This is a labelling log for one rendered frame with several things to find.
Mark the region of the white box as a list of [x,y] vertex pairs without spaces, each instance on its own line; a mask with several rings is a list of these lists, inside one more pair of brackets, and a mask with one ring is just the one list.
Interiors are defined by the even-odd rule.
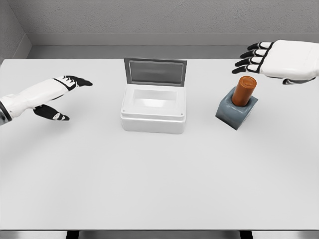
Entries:
[[121,122],[126,131],[183,133],[186,122],[185,88],[127,84]]

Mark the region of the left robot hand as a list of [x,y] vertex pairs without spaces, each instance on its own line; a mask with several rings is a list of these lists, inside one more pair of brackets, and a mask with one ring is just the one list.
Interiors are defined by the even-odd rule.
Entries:
[[33,109],[33,112],[42,118],[69,121],[68,116],[48,106],[47,103],[62,97],[77,87],[92,85],[93,83],[88,80],[68,75],[42,81],[15,96],[14,102],[17,105],[11,107],[10,115],[11,117],[18,117],[26,109]]

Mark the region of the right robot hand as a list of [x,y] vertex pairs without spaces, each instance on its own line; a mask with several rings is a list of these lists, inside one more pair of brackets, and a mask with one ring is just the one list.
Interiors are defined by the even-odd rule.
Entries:
[[233,74],[252,72],[283,79],[284,85],[303,84],[319,77],[319,43],[277,40],[258,42],[235,63]]

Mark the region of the grey box lid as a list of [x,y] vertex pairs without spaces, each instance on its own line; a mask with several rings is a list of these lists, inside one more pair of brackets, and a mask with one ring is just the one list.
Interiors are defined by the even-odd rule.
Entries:
[[186,60],[124,58],[128,84],[184,87]]

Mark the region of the brown cylinder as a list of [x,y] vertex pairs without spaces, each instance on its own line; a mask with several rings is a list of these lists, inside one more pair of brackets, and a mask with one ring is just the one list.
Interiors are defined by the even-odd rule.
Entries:
[[251,76],[243,76],[235,88],[232,96],[232,103],[238,107],[244,107],[248,104],[253,91],[257,86],[257,81]]

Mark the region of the grey-blue block holder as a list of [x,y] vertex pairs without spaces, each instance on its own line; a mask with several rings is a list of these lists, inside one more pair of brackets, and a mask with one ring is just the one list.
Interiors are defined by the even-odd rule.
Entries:
[[251,96],[247,105],[243,107],[236,106],[232,102],[232,96],[235,92],[235,88],[236,87],[233,87],[221,100],[215,116],[233,129],[237,130],[250,115],[258,99]]

